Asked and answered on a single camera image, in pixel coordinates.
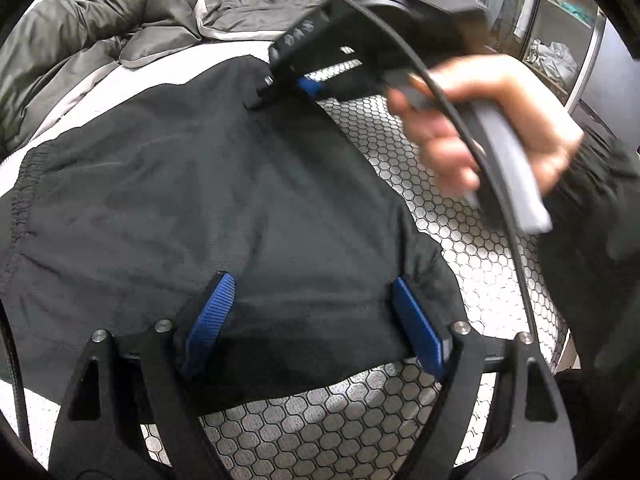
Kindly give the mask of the dark sleeve forearm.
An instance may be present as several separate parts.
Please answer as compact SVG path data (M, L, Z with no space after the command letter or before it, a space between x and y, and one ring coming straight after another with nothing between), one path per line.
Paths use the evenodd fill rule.
M639 373L639 157L602 128L587 128L544 200L553 229L538 260L554 306L592 376Z

